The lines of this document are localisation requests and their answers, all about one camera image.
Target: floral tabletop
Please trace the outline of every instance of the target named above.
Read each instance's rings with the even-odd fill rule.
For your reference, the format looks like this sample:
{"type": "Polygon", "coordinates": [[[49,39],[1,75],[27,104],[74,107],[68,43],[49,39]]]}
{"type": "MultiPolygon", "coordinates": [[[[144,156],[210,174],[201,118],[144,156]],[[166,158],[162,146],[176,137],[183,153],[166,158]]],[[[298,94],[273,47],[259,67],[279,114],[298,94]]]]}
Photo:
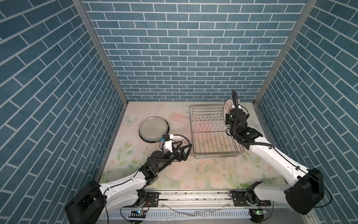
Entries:
{"type": "MultiPolygon", "coordinates": [[[[189,106],[193,102],[129,102],[117,133],[100,183],[120,179],[134,173],[159,143],[147,143],[139,137],[140,124],[147,118],[159,116],[170,126],[170,134],[191,139],[189,106]]],[[[250,113],[248,126],[262,132],[251,103],[242,103],[250,113]]],[[[153,189],[242,189],[255,181],[285,184],[283,177],[266,161],[249,150],[236,157],[195,159],[193,153],[186,161],[173,162],[158,174],[159,178],[147,188],[153,189]]]]}

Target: robotic arm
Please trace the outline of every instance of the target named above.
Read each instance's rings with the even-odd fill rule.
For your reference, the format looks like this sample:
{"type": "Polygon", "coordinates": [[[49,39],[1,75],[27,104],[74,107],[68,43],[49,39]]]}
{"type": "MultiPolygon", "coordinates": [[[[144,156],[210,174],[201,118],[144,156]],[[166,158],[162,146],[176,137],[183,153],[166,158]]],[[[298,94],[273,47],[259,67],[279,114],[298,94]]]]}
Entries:
{"type": "Polygon", "coordinates": [[[259,155],[275,168],[287,181],[286,185],[267,185],[256,182],[247,188],[247,199],[251,204],[262,200],[289,204],[300,214],[307,214],[324,197],[322,173],[297,163],[275,148],[257,130],[247,126],[248,115],[239,109],[236,91],[232,90],[235,108],[226,114],[230,134],[241,145],[259,155]]]}
{"type": "Polygon", "coordinates": [[[94,224],[106,212],[130,205],[142,206],[147,196],[144,188],[158,179],[158,173],[174,160],[185,161],[191,152],[191,144],[181,146],[182,141],[170,142],[171,151],[153,152],[135,173],[110,183],[91,181],[86,184],[65,206],[69,223],[94,224]]]}

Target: blue brick wall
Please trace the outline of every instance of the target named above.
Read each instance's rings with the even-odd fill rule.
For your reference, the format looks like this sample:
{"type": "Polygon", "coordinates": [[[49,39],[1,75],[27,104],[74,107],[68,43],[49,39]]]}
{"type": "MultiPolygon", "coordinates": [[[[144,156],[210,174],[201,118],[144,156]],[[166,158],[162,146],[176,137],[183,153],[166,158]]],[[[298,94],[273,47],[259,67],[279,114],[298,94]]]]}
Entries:
{"type": "Polygon", "coordinates": [[[85,0],[129,100],[252,101],[306,0],[85,0]]]}
{"type": "Polygon", "coordinates": [[[357,223],[357,12],[356,0],[318,0],[259,102],[276,144],[323,172],[334,200],[315,209],[322,223],[357,223]]]}
{"type": "Polygon", "coordinates": [[[0,223],[67,223],[121,108],[71,0],[0,1],[0,223]]]}

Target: metal wire rack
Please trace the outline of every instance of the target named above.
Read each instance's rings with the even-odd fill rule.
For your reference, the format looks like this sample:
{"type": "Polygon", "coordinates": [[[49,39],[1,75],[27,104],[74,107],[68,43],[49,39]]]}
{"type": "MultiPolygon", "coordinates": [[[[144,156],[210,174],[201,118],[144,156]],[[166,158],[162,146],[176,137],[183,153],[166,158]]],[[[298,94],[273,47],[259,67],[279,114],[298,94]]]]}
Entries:
{"type": "Polygon", "coordinates": [[[223,104],[189,107],[195,158],[234,157],[244,152],[244,147],[226,134],[223,104]]]}

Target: tiled wall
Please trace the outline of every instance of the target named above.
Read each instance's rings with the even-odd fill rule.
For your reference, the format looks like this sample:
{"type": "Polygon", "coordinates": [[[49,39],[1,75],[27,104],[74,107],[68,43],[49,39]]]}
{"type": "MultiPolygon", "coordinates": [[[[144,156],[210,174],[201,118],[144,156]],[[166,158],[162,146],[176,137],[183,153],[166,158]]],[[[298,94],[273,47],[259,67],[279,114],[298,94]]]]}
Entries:
{"type": "Polygon", "coordinates": [[[84,0],[129,100],[252,101],[306,0],[84,0]]]}
{"type": "Polygon", "coordinates": [[[357,31],[358,1],[318,0],[259,103],[277,145],[323,172],[322,223],[357,223],[357,31]]]}
{"type": "Polygon", "coordinates": [[[0,1],[0,223],[67,223],[121,108],[71,0],[0,1]]]}

